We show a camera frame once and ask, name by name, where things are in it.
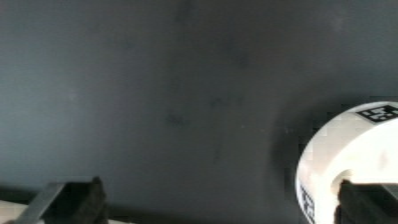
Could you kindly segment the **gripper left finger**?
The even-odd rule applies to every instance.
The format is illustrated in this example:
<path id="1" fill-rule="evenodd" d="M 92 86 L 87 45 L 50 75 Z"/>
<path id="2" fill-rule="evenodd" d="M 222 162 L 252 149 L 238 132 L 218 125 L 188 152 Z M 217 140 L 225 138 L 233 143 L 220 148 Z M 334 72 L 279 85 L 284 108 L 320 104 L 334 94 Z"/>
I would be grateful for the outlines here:
<path id="1" fill-rule="evenodd" d="M 110 224 L 101 178 L 51 182 L 12 224 Z"/>

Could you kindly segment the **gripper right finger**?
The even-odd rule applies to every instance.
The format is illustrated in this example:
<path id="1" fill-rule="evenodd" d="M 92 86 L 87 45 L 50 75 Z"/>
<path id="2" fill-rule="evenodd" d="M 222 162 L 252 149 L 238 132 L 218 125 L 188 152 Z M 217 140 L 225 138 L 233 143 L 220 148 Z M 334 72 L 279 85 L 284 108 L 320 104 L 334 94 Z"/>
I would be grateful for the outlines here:
<path id="1" fill-rule="evenodd" d="M 398 184 L 341 182 L 334 224 L 398 224 Z"/>

